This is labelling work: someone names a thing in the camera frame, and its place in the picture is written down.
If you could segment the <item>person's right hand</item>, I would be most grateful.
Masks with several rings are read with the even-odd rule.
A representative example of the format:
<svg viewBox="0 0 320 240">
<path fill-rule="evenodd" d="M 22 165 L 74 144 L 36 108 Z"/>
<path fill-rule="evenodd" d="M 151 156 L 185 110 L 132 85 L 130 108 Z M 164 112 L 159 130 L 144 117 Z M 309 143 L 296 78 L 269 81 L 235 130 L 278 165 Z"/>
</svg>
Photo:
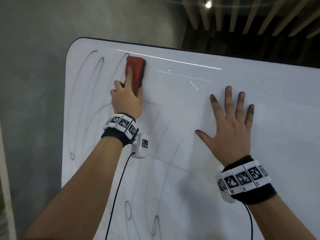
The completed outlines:
<svg viewBox="0 0 320 240">
<path fill-rule="evenodd" d="M 234 115 L 223 113 L 216 97 L 210 95 L 216 120 L 215 144 L 207 145 L 213 156 L 224 166 L 251 154 L 251 131 L 245 129 L 245 92 L 238 94 Z"/>
</svg>

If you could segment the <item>white whiteboard with black frame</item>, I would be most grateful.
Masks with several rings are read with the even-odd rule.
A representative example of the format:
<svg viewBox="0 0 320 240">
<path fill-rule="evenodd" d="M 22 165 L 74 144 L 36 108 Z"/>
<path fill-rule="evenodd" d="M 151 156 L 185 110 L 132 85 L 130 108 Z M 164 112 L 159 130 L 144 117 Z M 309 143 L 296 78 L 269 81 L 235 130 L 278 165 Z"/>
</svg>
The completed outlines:
<svg viewBox="0 0 320 240">
<path fill-rule="evenodd" d="M 225 88 L 254 104 L 251 154 L 278 195 L 320 240 L 320 65 L 268 63 L 175 49 L 79 38 L 66 54 L 62 179 L 92 152 L 113 115 L 110 90 L 125 80 L 126 58 L 146 60 L 143 112 L 146 158 L 130 158 L 107 240 L 250 240 L 245 206 L 227 203 L 215 175 L 223 166 L 195 134 L 224 111 Z"/>
</svg>

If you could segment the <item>black wristband with marker tiles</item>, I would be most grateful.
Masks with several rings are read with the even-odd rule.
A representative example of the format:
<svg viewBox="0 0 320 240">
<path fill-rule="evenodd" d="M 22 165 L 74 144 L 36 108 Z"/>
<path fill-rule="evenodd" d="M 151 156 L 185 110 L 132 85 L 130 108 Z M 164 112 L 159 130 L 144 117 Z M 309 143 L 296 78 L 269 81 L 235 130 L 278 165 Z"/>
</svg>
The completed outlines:
<svg viewBox="0 0 320 240">
<path fill-rule="evenodd" d="M 269 174 L 250 155 L 227 165 L 215 179 L 222 199 L 231 204 L 255 205 L 277 195 Z"/>
<path fill-rule="evenodd" d="M 116 113 L 109 118 L 103 127 L 103 131 L 101 138 L 114 137 L 125 147 L 126 145 L 133 144 L 139 128 L 134 117 L 126 113 Z"/>
</svg>

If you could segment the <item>person's right forearm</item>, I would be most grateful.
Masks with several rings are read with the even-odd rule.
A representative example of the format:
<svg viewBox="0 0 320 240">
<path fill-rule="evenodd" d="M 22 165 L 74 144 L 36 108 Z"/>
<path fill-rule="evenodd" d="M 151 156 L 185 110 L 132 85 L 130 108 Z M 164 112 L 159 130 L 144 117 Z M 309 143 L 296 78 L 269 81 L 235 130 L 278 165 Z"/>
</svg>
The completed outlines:
<svg viewBox="0 0 320 240">
<path fill-rule="evenodd" d="M 248 208 L 265 240 L 317 240 L 278 195 Z"/>
</svg>

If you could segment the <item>person's left hand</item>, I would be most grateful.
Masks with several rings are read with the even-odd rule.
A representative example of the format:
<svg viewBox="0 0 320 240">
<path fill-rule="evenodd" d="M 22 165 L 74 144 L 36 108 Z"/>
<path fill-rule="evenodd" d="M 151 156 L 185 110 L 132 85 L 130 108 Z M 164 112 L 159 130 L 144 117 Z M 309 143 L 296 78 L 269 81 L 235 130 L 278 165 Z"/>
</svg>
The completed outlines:
<svg viewBox="0 0 320 240">
<path fill-rule="evenodd" d="M 126 113 L 136 120 L 142 114 L 143 104 L 139 103 L 137 95 L 133 92 L 132 80 L 133 71 L 129 67 L 124 87 L 119 80 L 115 80 L 114 89 L 110 91 L 110 94 L 114 113 Z"/>
</svg>

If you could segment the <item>person's left forearm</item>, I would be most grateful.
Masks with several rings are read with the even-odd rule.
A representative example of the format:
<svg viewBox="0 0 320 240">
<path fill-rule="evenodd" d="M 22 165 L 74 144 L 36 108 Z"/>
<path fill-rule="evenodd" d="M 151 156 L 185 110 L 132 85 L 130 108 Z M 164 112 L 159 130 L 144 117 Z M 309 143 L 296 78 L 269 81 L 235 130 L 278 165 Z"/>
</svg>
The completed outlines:
<svg viewBox="0 0 320 240">
<path fill-rule="evenodd" d="M 122 149 L 119 139 L 103 137 L 42 210 L 23 240 L 93 240 L 105 212 Z"/>
</svg>

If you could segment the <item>red whiteboard eraser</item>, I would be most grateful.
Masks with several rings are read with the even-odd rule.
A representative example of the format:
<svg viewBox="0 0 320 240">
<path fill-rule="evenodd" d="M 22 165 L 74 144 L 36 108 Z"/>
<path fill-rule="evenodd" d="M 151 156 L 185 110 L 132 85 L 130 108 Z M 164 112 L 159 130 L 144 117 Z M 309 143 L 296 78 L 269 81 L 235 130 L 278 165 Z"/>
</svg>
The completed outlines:
<svg viewBox="0 0 320 240">
<path fill-rule="evenodd" d="M 131 67 L 133 71 L 132 90 L 135 95 L 137 95 L 139 88 L 142 87 L 145 66 L 146 60 L 141 57 L 127 56 L 126 58 L 125 78 L 127 78 L 129 67 Z"/>
</svg>

